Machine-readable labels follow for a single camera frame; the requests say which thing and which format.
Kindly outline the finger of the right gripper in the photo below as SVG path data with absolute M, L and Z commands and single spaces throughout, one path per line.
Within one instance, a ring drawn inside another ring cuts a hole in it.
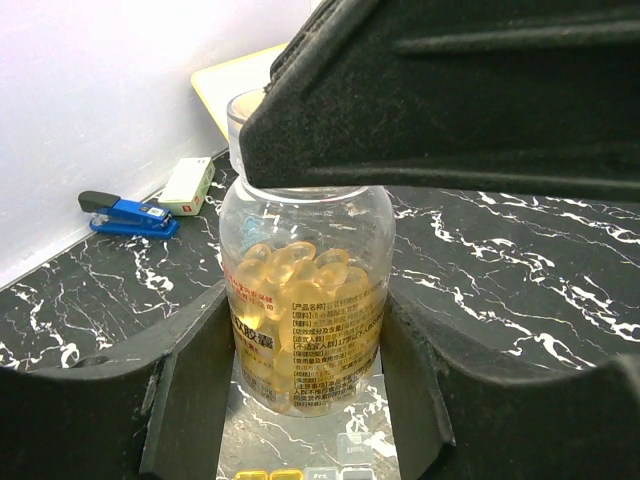
M 324 1 L 240 133 L 258 188 L 639 199 L 635 1 Z

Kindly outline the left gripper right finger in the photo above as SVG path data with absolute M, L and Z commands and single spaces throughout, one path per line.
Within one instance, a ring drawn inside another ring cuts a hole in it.
M 545 369 L 390 292 L 380 341 L 405 479 L 635 479 L 639 359 Z

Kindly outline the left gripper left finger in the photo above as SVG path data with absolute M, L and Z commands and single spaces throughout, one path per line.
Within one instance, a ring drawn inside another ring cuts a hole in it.
M 74 366 L 1 372 L 5 479 L 212 479 L 234 359 L 217 284 Z

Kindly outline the yellow clear weekly pill organizer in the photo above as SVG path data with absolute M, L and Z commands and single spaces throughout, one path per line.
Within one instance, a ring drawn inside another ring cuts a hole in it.
M 276 469 L 245 469 L 234 479 L 360 479 L 378 477 L 373 468 L 374 452 L 370 433 L 339 433 L 333 457 L 306 459 Z

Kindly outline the clear jar of yellow capsules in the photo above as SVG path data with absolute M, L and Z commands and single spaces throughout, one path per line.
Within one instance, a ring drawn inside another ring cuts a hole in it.
M 396 224 L 381 186 L 258 189 L 240 131 L 260 89 L 227 106 L 236 180 L 219 215 L 235 348 L 250 393 L 271 410 L 326 415 L 367 387 L 379 347 Z

